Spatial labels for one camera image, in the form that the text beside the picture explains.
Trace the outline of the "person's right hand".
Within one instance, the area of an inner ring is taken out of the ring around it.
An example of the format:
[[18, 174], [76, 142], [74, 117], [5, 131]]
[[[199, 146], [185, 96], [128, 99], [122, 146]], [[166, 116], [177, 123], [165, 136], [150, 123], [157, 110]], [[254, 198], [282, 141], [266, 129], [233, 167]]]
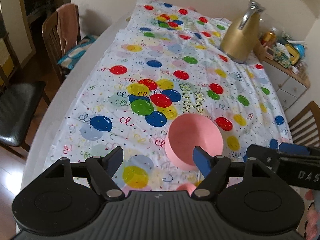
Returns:
[[317, 226], [319, 221], [319, 213], [315, 209], [315, 201], [312, 190], [309, 190], [305, 194], [305, 198], [306, 200], [312, 201], [312, 203], [310, 204], [306, 214], [304, 238], [306, 240], [312, 240], [316, 239], [316, 236], [319, 234], [319, 228]]

